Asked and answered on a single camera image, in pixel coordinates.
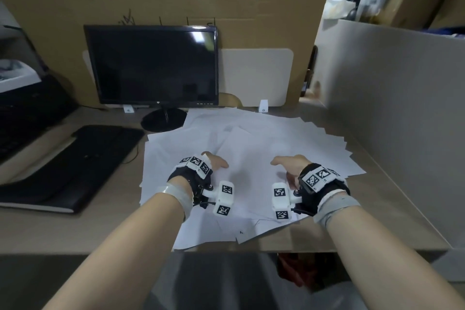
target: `wooden desk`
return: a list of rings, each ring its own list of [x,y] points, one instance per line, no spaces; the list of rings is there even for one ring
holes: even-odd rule
[[[46,156],[82,125],[107,124],[140,127],[139,122],[150,109],[125,114],[122,109],[108,112],[80,108],[59,125],[13,158],[0,165],[0,184]],[[367,174],[348,178],[352,194],[360,204],[395,235],[417,250],[446,250],[450,245],[382,172],[353,137],[328,117],[325,109],[300,103],[294,109],[271,109],[278,116],[300,116],[324,127],[331,135],[344,136],[352,158]],[[144,142],[139,155],[129,164],[119,166],[90,205],[78,215],[62,215],[19,209],[0,209],[0,254],[89,254],[105,237],[139,206]],[[136,155],[136,149],[127,161]],[[334,251],[333,243],[311,218],[270,231],[238,245],[213,242],[199,245],[194,251]]]

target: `forearm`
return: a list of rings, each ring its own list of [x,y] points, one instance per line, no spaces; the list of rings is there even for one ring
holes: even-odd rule
[[[154,195],[84,260],[45,309],[140,307],[171,252],[183,219],[176,198]]]
[[[327,228],[369,309],[465,309],[444,278],[363,208],[337,211]]]

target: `black monitor screen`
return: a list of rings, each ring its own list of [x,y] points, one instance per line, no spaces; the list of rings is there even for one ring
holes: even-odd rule
[[[216,27],[84,29],[101,103],[218,105]]]

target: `black notebook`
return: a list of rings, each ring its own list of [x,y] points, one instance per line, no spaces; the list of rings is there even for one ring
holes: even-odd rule
[[[0,186],[0,207],[61,213],[82,210],[144,136],[143,130],[88,125],[29,177]]]

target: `monitor stand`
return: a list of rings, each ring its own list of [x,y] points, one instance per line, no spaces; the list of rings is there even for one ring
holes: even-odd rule
[[[161,107],[143,117],[140,125],[144,130],[152,132],[170,131],[184,124],[187,113],[179,108]]]

